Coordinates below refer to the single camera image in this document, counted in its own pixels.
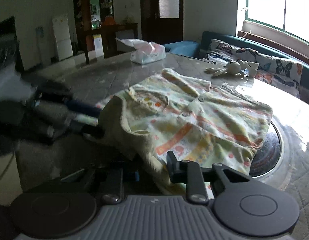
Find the sofa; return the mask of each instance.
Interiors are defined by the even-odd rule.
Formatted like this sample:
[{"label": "sofa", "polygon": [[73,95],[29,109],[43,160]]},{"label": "sofa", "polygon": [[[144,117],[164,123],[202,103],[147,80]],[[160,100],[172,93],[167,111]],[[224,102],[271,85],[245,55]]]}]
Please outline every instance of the sofa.
[{"label": "sofa", "polygon": [[[208,50],[211,39],[217,39],[229,43],[231,45],[241,48],[251,48],[257,50],[262,54],[274,57],[281,57],[286,59],[300,60],[269,46],[260,44],[258,42],[250,41],[245,38],[234,37],[230,35],[223,35],[219,33],[205,31],[202,33],[201,43],[195,41],[180,41],[164,45],[166,52],[202,59],[205,51]],[[301,99],[309,104],[309,65],[301,62],[303,65],[301,81],[300,81],[300,95]]]}]

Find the dark wooden door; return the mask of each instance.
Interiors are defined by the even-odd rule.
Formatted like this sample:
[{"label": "dark wooden door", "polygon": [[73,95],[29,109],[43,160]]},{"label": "dark wooden door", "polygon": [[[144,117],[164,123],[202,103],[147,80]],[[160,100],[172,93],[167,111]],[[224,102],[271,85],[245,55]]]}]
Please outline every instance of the dark wooden door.
[{"label": "dark wooden door", "polygon": [[183,0],[140,0],[142,39],[167,44],[183,40]]}]

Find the green window frame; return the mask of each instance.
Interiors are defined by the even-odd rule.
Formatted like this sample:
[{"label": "green window frame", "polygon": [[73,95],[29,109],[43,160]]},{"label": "green window frame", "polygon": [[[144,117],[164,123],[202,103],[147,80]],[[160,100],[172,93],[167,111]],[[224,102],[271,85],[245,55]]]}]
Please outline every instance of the green window frame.
[{"label": "green window frame", "polygon": [[286,25],[286,0],[284,0],[284,4],[285,4],[285,5],[284,5],[283,29],[278,28],[278,27],[273,26],[273,25],[268,24],[268,23],[264,23],[264,22],[260,22],[260,21],[254,20],[254,19],[250,19],[250,18],[248,17],[248,11],[249,11],[249,0],[246,0],[246,6],[247,6],[248,10],[246,11],[246,18],[245,18],[245,19],[246,19],[247,21],[250,21],[250,22],[256,22],[256,23],[259,23],[259,24],[262,24],[262,25],[265,25],[265,26],[268,26],[268,27],[271,27],[271,28],[277,29],[277,30],[282,31],[282,32],[284,32],[284,33],[288,33],[288,34],[290,34],[291,36],[296,37],[296,38],[300,39],[301,41],[303,41],[303,42],[305,42],[305,43],[309,44],[309,42],[308,42],[308,41],[306,41],[305,39],[300,38],[299,36],[294,35],[293,33],[287,32],[287,31],[284,29],[284,27],[285,27],[285,25]]}]

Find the teal sofa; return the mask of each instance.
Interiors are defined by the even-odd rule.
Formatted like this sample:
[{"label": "teal sofa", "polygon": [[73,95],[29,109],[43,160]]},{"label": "teal sofa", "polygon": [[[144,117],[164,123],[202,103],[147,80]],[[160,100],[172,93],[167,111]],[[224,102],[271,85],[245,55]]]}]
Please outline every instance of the teal sofa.
[{"label": "teal sofa", "polygon": [[[202,52],[208,50],[211,39],[221,40],[229,43],[230,45],[241,48],[255,49],[258,52],[269,56],[282,57],[300,61],[282,51],[260,44],[258,42],[208,31],[202,33],[201,43],[195,41],[180,41],[176,43],[166,44],[164,46],[166,48],[166,52],[202,59],[204,57],[204,54],[201,55],[202,53],[200,53],[200,51]],[[302,64],[304,67],[302,70],[300,85],[309,90],[309,65],[304,62],[302,62]]]}]

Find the stuffed animal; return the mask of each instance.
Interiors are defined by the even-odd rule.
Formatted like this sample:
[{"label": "stuffed animal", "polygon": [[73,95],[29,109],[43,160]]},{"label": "stuffed animal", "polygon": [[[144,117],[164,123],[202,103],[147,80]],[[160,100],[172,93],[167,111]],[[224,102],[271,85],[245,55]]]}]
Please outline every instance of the stuffed animal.
[{"label": "stuffed animal", "polygon": [[224,68],[206,68],[206,71],[213,73],[213,77],[219,76],[223,73],[229,73],[232,75],[237,75],[240,73],[242,76],[245,76],[243,70],[247,69],[249,77],[254,77],[257,73],[259,63],[239,60],[238,62],[230,61]]}]

